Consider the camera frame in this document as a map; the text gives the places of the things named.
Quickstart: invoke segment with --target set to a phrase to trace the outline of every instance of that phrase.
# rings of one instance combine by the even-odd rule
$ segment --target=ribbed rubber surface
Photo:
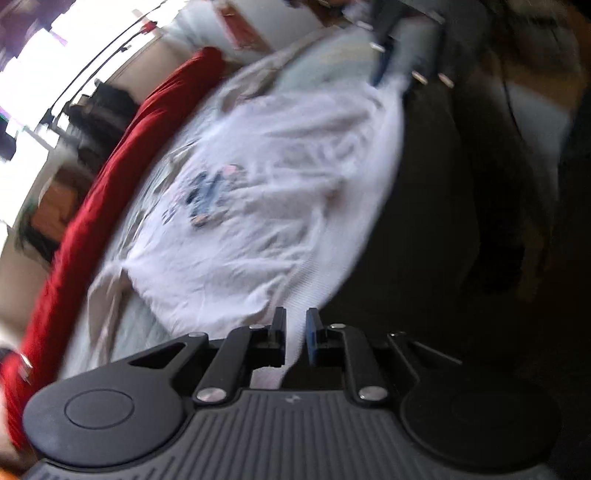
[[[252,391],[199,411],[167,450],[116,472],[44,462],[27,480],[555,480],[540,465],[506,475],[443,466],[414,448],[392,413],[359,408],[340,391]]]

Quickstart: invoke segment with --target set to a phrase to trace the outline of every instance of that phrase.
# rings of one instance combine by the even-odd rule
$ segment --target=metal pin
[[[380,45],[376,42],[370,42],[369,46],[380,53],[386,53],[386,48],[383,45]]]
[[[445,18],[443,18],[443,17],[442,17],[440,14],[438,14],[438,13],[437,13],[435,10],[431,10],[431,11],[430,11],[430,12],[427,14],[427,16],[428,16],[428,17],[429,17],[431,20],[433,20],[433,21],[435,21],[435,22],[437,22],[437,23],[439,23],[439,24],[441,24],[441,25],[443,25],[443,24],[445,23]]]
[[[456,86],[455,83],[444,73],[439,74],[439,79],[443,82],[443,84],[448,88],[454,88]]]
[[[429,80],[427,80],[423,75],[421,75],[419,72],[417,72],[416,70],[413,70],[413,72],[411,73],[411,75],[413,76],[413,78],[422,83],[423,85],[427,85],[429,83]]]
[[[361,20],[357,20],[357,24],[356,24],[356,25],[357,25],[358,27],[361,27],[361,28],[363,28],[364,30],[367,30],[367,31],[370,31],[370,32],[374,30],[373,26],[371,26],[371,25],[370,25],[370,24],[368,24],[367,22],[363,22],[363,21],[361,21]]]

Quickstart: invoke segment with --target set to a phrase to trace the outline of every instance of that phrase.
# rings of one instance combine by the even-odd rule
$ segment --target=red blanket
[[[24,407],[55,379],[87,287],[121,214],[156,153],[220,82],[223,68],[220,51],[204,48],[150,94],[68,226],[21,345],[33,365],[30,384],[19,374],[16,355],[6,359],[0,372],[8,431],[17,448],[27,446]]]

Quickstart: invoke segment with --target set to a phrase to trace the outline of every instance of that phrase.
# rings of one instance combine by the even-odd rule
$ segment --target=bright window
[[[51,33],[45,30],[37,32],[18,58],[12,59],[0,72],[0,107],[12,117],[7,132],[14,136],[23,125],[35,129],[46,110],[78,72],[142,14],[160,3],[161,0],[77,0],[53,22]],[[162,27],[185,3],[186,0],[168,0],[150,14],[149,19]],[[61,97],[53,113],[57,114],[91,73],[139,28],[139,24],[131,28],[96,59]],[[106,81],[152,38],[152,34],[136,37],[129,44],[130,48],[118,53],[95,78]],[[94,83],[90,81],[82,93],[89,95],[94,88]],[[51,132],[42,130],[38,132],[44,140],[55,146],[55,136],[52,138]],[[19,135],[17,152],[12,161],[0,163],[0,220],[12,226],[46,158],[45,148],[28,134]]]

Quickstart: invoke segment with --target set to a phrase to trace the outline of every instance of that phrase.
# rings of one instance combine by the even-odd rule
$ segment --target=curtain
[[[76,0],[0,0],[0,72],[18,57],[37,31],[51,29],[53,21]]]

